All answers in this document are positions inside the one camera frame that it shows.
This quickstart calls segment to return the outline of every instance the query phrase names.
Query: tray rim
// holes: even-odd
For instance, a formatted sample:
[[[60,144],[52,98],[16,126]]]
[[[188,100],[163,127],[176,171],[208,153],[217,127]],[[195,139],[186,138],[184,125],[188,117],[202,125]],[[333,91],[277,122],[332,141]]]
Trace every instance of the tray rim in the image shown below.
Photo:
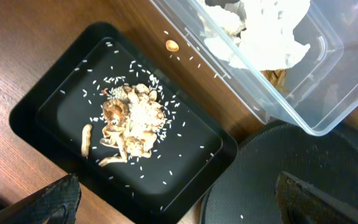
[[[35,120],[39,108],[47,98],[70,75],[71,71],[91,52],[96,44],[105,37],[112,37],[120,42],[138,61],[148,66],[155,75],[164,75],[149,59],[138,51],[116,28],[106,22],[97,22],[88,26],[70,45],[63,55],[52,65],[46,74],[30,89],[30,91],[15,105],[9,115],[9,124],[13,132],[29,143],[37,151],[68,173],[77,173],[80,182],[96,195],[113,206],[127,218],[136,223],[175,223],[203,196],[218,177],[232,164],[237,152],[236,141],[223,130],[203,109],[201,109],[181,88],[172,82],[165,82],[171,91],[180,91],[181,100],[218,136],[223,146],[218,153],[205,165],[175,197],[162,213],[150,213],[144,208],[131,203],[125,195],[114,199],[108,198],[107,190],[114,190],[108,180],[104,180],[95,170],[89,169],[87,162],[77,158],[64,144],[42,129]],[[47,149],[45,141],[50,138],[54,147]]]

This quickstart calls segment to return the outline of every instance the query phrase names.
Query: brown wooden surface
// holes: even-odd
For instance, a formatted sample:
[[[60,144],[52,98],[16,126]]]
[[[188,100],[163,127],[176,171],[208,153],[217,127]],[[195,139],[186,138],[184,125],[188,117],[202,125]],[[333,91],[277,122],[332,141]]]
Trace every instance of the brown wooden surface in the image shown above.
[[[0,0],[0,197],[5,201],[17,202],[65,175],[11,131],[8,116],[78,35],[98,21],[125,33],[238,141],[262,127],[149,0]],[[175,56],[182,60],[169,59],[164,30],[181,46]],[[358,128],[358,109],[347,120]],[[82,191],[78,223],[130,223],[88,189]],[[198,223],[199,212],[198,203],[180,223]]]

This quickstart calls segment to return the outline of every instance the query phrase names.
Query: wooden table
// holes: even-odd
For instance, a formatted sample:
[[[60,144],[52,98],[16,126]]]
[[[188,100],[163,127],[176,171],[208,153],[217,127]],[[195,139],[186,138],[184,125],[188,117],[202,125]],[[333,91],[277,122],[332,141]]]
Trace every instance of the wooden table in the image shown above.
[[[238,141],[262,127],[149,0],[0,0],[0,197],[15,203],[66,173],[10,129],[10,110],[90,24],[107,21],[138,46]],[[181,50],[169,59],[167,36]],[[358,109],[347,119],[358,128]],[[78,223],[130,223],[85,187]],[[200,204],[180,223],[198,223]]]

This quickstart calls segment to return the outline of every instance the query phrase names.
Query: table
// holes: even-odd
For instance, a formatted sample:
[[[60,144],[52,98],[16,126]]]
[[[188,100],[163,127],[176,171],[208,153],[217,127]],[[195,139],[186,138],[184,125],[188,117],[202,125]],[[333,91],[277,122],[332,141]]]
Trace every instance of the table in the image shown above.
[[[14,105],[32,88],[90,24],[110,22],[193,97],[238,141],[262,127],[149,0],[0,0],[0,198],[18,200],[66,173],[10,129]],[[169,58],[167,35],[181,49]],[[358,108],[346,119],[358,129]],[[78,223],[130,223],[125,216],[82,186]],[[197,203],[180,223],[198,223]]]

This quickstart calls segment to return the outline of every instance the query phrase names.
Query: clear plastic container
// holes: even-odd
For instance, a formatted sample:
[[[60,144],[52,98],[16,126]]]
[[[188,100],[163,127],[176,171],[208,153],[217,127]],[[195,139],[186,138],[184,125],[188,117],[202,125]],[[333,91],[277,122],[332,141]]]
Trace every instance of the clear plastic container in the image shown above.
[[[311,1],[294,30],[295,40],[311,48],[287,71],[287,93],[279,93],[242,56],[197,0],[150,1],[261,122],[277,118],[322,136],[358,105],[358,1]],[[217,59],[203,43],[205,28],[248,69]]]

